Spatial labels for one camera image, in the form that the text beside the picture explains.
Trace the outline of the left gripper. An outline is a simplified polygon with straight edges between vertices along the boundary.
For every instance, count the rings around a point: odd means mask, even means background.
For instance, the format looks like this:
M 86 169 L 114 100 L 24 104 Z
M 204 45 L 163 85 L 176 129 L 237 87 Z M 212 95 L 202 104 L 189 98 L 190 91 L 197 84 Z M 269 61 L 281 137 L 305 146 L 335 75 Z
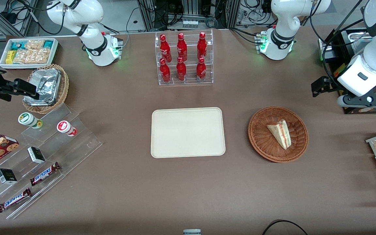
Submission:
M 312 96 L 316 98 L 322 93 L 336 92 L 340 90 L 340 85 L 335 79 L 328 76 L 321 76 L 311 84 Z M 346 108 L 376 108 L 376 86 L 366 94 L 357 96 L 349 91 L 337 98 L 337 104 Z

